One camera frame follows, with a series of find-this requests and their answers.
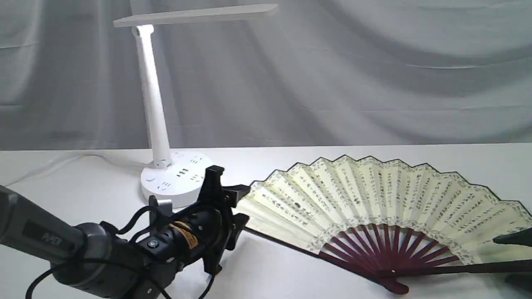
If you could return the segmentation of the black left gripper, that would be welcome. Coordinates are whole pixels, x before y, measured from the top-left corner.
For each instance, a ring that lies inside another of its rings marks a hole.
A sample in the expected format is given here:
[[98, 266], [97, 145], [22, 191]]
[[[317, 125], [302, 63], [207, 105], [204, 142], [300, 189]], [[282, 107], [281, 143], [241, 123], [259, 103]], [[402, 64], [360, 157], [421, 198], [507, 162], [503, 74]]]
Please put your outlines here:
[[250, 219], [232, 210], [251, 190], [247, 185], [222, 186], [222, 174], [218, 165], [206, 168], [196, 202], [173, 213], [158, 229], [149, 225], [145, 260], [151, 271], [175, 274], [198, 260], [207, 274], [221, 271], [224, 252], [235, 249]]

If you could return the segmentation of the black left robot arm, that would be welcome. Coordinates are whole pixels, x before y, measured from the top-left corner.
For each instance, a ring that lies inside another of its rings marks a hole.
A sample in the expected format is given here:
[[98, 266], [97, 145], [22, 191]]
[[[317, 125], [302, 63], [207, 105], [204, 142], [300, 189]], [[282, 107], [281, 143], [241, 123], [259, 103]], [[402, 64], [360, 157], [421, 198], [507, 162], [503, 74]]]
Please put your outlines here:
[[42, 280], [57, 282], [104, 299], [166, 299], [175, 275], [198, 260], [210, 279], [221, 258], [234, 250], [249, 216], [233, 213], [250, 191], [222, 186], [224, 168], [208, 167], [197, 201], [174, 213], [172, 202], [154, 195], [122, 229], [102, 221], [71, 226], [23, 195], [1, 187], [1, 244], [47, 260], [51, 267], [27, 288], [31, 299]]

